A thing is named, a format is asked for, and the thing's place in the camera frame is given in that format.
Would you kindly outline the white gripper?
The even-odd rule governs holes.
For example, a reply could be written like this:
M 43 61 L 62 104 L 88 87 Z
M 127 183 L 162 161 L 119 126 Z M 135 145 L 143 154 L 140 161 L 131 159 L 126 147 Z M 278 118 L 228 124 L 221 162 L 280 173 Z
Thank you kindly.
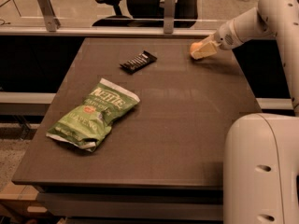
M 220 49 L 229 50 L 235 49 L 243 44 L 235 31 L 234 20 L 224 23 L 214 35 L 209 35 L 202 39 L 200 43 L 202 44 L 202 47 L 194 53 L 190 53 L 195 60 L 216 54 L 218 47 Z

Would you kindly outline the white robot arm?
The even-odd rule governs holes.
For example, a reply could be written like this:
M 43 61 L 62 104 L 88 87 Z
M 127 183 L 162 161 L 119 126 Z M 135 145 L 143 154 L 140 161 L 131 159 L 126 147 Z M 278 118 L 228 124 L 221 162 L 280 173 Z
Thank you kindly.
M 299 224 L 298 0 L 259 0 L 190 54 L 219 49 L 234 53 L 261 108 L 226 137 L 223 224 Z

